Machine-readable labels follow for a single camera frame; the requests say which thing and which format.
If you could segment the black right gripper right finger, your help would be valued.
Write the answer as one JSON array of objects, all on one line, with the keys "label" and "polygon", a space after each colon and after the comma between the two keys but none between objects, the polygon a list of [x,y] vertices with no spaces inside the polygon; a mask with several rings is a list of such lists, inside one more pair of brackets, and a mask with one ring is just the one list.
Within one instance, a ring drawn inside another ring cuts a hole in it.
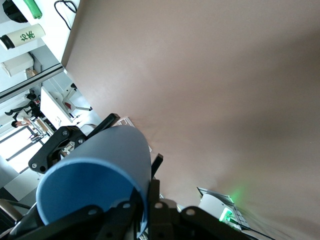
[{"label": "black right gripper right finger", "polygon": [[148,190],[148,235],[150,240],[247,240],[243,233],[214,216],[190,206],[178,212],[160,196],[160,181],[152,179]]}]

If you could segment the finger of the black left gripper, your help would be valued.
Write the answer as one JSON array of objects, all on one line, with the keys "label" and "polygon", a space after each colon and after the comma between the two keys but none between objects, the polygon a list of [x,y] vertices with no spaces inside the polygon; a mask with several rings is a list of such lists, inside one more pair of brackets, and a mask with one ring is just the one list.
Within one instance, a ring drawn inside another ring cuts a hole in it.
[{"label": "finger of the black left gripper", "polygon": [[93,131],[88,134],[87,139],[93,137],[103,130],[112,127],[119,119],[120,116],[118,114],[110,113],[97,127],[93,129]]},{"label": "finger of the black left gripper", "polygon": [[163,160],[164,160],[164,156],[158,153],[153,163],[151,164],[151,179],[154,179],[156,172],[158,171],[159,167],[163,163]]}]

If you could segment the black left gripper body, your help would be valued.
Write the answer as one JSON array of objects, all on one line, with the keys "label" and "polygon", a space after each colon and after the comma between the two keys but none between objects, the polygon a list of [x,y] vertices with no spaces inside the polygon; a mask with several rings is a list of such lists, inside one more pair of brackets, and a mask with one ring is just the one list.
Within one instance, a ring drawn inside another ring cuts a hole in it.
[{"label": "black left gripper body", "polygon": [[87,136],[77,126],[62,126],[29,160],[28,166],[37,173],[46,173],[61,160],[61,151],[70,142],[77,148],[86,140]]}]

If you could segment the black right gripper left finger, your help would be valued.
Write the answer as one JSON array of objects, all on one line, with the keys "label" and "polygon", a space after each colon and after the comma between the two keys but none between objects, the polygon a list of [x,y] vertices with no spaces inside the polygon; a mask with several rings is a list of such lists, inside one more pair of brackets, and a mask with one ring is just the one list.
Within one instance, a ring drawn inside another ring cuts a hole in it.
[{"label": "black right gripper left finger", "polygon": [[135,240],[137,205],[124,201],[104,212],[85,206],[67,216],[17,237],[18,240]]}]

